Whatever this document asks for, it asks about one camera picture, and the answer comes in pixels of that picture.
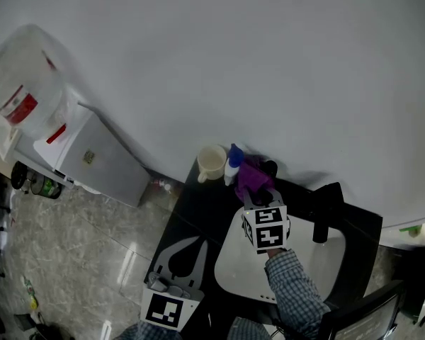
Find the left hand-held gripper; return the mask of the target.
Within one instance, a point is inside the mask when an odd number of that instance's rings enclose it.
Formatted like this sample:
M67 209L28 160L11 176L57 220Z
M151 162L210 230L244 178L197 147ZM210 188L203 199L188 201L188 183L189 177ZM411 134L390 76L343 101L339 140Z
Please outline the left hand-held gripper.
M205 297L199 289L203 280L208 242L205 240L202 243L194 267L188 276L179 277L178 284L166 278L175 279L174 274L169 270L170 258L199 238L196 236L182 239L159 254L154 265L154 272L149 274L148 281L143 286L140 314L143 322L179 332L193 316Z

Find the person's right forearm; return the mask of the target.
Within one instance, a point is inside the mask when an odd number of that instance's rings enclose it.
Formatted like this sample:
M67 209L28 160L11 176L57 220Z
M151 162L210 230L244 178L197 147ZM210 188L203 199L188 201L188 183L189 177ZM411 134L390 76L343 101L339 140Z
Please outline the person's right forearm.
M305 273L292 249L269 249L265 272L285 326L316 340L323 316L330 308Z

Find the black-topped vanity cabinet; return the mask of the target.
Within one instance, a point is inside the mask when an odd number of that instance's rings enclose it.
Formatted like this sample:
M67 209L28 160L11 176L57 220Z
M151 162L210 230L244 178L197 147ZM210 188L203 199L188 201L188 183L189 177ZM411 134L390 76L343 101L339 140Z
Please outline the black-topped vanity cabinet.
M225 340L233 316L268 324L276 315L276 304L252 300L222 289L215 279L215 263L233 217L242 206L234 190L221 180L199 183L198 165L193 165L157 247L160 254L170 245L189 237L208 242L203 282L205 301L181 331L183 340ZM275 188L288 206L288 216L311 218L311 190L276 179ZM325 300L340 308L361 299L366 291L378 251L382 218L344 201L342 217L329 229L340 231L346 240L344 257L331 294Z

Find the person's left forearm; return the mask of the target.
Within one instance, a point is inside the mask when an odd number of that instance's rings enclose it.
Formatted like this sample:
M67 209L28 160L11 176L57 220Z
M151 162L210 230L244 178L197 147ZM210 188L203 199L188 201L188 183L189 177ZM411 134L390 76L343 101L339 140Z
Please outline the person's left forearm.
M159 327L147 322L138 322L113 340L183 340L180 334L175 330Z

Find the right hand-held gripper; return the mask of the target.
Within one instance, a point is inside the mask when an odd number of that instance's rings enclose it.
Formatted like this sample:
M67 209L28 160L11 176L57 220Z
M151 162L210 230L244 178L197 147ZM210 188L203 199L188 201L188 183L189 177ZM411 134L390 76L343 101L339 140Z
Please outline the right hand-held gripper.
M268 188L268 192L272 195L269 207L257 209L258 205L254 204L248 189L242 190L242 227L257 254L286 248L290 235L290 219L281 194L274 188Z

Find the white water dispenser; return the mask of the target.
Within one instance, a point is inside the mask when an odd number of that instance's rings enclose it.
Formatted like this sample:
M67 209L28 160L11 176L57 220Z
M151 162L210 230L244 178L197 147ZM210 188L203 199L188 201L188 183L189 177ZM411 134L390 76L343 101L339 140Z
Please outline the white water dispenser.
M67 188L81 186L135 208L150 182L149 173L100 118L80 105L71 127L53 143L21 135L13 157Z

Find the white bottle with blue cap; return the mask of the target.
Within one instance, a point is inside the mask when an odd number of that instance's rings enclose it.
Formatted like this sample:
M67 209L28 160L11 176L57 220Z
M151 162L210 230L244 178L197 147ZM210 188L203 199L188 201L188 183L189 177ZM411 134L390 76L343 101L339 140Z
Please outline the white bottle with blue cap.
M233 184L234 179L238 174L239 168L243 161L243 150L236 144L231 144L224 170L224 182L226 186L231 186Z

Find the black faucet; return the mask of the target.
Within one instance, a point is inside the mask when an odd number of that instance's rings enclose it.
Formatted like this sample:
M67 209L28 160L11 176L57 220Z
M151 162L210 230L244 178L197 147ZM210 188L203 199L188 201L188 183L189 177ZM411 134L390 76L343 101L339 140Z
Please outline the black faucet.
M329 224L337 217L342 217L344 197L339 182L330 183L311 192L311 218L314 221L312 240L323 244L328 240Z

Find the dark bin with white lid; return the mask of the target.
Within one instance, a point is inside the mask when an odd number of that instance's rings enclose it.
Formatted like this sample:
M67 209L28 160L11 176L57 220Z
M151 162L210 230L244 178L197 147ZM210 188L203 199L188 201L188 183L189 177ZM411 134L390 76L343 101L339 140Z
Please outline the dark bin with white lid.
M425 317L425 246L410 251L405 269L407 294L403 312L420 322Z

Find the purple cloth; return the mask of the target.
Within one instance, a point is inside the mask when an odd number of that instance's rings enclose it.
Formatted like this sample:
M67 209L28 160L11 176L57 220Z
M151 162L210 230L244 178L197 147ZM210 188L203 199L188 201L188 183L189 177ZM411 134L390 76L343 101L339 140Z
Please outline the purple cloth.
M260 161L245 155L234 180L234 192L244 202L244 190L256 194L262 188L275 188L274 180L259 167Z

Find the black round pot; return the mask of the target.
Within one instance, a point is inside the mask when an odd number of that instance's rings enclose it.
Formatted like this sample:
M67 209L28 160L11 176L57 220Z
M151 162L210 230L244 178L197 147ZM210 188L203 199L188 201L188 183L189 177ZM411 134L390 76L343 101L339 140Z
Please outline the black round pot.
M28 167L17 161L11 171L11 185L15 190L22 189L27 180Z

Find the white sink basin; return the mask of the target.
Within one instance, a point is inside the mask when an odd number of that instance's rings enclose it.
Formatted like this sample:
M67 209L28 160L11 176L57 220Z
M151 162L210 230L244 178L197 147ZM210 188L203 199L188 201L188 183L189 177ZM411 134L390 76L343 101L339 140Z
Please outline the white sink basin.
M344 257L344 235L330 228L327 241L318 244L312 240L312 222L291 217L290 223L288 246L295 251L321 298L326 300L332 292ZM241 214L236 213L215 263L217 283L231 294L275 304L275 295L264 270L267 260L268 256L258 254L245 236Z

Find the dark soap dispenser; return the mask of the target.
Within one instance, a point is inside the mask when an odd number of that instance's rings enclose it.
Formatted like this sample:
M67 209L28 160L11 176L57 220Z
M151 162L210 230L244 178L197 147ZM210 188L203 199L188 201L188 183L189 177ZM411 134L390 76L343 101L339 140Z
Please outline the dark soap dispenser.
M259 169L264 174L265 181L262 188L275 188L276 175L278 173L278 165L273 160L261 161Z

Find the cream mug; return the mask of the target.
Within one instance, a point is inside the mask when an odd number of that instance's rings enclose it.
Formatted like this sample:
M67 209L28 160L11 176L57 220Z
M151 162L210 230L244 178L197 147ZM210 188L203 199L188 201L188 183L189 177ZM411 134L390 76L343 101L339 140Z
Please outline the cream mug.
M198 182L205 183L221 178L225 172L227 153L222 146L210 145L200 150L197 156Z

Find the clear water jug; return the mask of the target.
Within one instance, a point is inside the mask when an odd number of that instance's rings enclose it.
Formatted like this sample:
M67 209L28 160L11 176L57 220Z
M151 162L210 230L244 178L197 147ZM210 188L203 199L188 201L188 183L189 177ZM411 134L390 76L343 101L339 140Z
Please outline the clear water jug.
M34 140L50 140L67 126L66 80L36 25L17 28L0 44L0 115Z

